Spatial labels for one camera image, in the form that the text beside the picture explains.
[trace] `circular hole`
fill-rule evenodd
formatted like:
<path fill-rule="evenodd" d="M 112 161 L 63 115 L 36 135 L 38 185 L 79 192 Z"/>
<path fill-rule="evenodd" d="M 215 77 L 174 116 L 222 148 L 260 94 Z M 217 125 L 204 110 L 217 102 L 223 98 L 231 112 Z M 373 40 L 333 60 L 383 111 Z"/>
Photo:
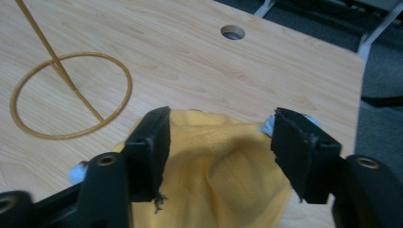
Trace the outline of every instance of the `circular hole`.
<path fill-rule="evenodd" d="M 97 161 L 97 163 L 98 163 L 98 165 L 104 166 L 104 165 L 110 165 L 110 164 L 114 163 L 115 161 L 116 161 L 115 157 L 113 157 L 113 156 L 105 156 L 103 158 L 100 158 Z"/>
<path fill-rule="evenodd" d="M 10 208 L 12 208 L 15 204 L 15 198 L 6 197 L 0 199 L 0 214 L 7 212 Z"/>
<path fill-rule="evenodd" d="M 360 165 L 367 167 L 367 168 L 372 168 L 372 169 L 379 168 L 379 164 L 377 162 L 369 160 L 369 159 L 358 158 L 358 159 L 356 159 L 356 162 L 358 162 Z"/>
<path fill-rule="evenodd" d="M 245 31 L 239 26 L 228 25 L 221 28 L 221 34 L 229 40 L 241 40 Z"/>

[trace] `metal frame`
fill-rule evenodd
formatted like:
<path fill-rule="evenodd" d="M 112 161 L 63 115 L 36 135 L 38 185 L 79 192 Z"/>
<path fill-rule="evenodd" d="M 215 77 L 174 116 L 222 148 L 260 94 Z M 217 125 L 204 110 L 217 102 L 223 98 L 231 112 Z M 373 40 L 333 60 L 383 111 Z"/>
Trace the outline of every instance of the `metal frame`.
<path fill-rule="evenodd" d="M 382 23 L 371 33 L 365 33 L 359 42 L 357 54 L 364 61 L 364 66 L 367 65 L 368 57 L 370 56 L 371 45 L 379 37 L 379 35 L 394 21 L 394 19 L 402 12 L 403 1 L 397 2 L 394 7 L 386 15 Z"/>
<path fill-rule="evenodd" d="M 255 12 L 255 16 L 263 18 L 267 12 L 275 5 L 276 0 L 265 0 L 263 5 Z"/>

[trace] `yellow cloth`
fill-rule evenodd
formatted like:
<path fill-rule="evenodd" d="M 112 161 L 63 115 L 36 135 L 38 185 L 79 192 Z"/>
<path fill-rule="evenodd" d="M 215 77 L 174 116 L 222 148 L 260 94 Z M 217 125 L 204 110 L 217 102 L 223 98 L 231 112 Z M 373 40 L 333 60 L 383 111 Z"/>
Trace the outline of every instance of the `yellow cloth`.
<path fill-rule="evenodd" d="M 172 110 L 171 146 L 160 188 L 168 200 L 133 203 L 135 227 L 276 227 L 291 185 L 261 123 Z M 123 144 L 115 146 L 121 151 Z"/>

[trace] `chair leg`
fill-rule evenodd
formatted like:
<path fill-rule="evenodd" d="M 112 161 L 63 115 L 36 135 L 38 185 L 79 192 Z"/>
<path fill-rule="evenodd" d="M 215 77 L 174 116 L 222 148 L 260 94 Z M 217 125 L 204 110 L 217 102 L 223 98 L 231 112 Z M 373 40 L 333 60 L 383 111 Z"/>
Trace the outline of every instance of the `chair leg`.
<path fill-rule="evenodd" d="M 255 16 L 263 18 L 275 3 L 276 0 L 265 0 L 263 5 L 255 12 Z"/>

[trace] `wooden table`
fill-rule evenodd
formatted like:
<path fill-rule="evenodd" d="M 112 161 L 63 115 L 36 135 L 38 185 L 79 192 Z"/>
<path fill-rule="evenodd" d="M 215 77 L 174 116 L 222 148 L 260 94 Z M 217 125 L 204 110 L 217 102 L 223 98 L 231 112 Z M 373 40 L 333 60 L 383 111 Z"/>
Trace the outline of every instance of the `wooden table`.
<path fill-rule="evenodd" d="M 57 54 L 97 51 L 130 70 L 128 107 L 101 130 L 73 140 L 34 138 L 10 116 L 10 95 L 32 68 L 50 59 L 13 1 L 0 2 L 0 191 L 30 191 L 35 201 L 69 186 L 67 172 L 110 150 L 147 111 L 169 105 L 264 121 L 278 106 L 307 113 L 354 152 L 363 75 L 352 52 L 209 0 L 27 0 Z M 231 41 L 221 28 L 245 31 Z M 125 95 L 125 76 L 91 58 L 63 62 L 75 85 L 107 115 Z M 23 121 L 47 133 L 84 129 L 97 120 L 48 67 L 19 99 Z M 329 206 L 293 196 L 281 227 L 332 227 Z"/>

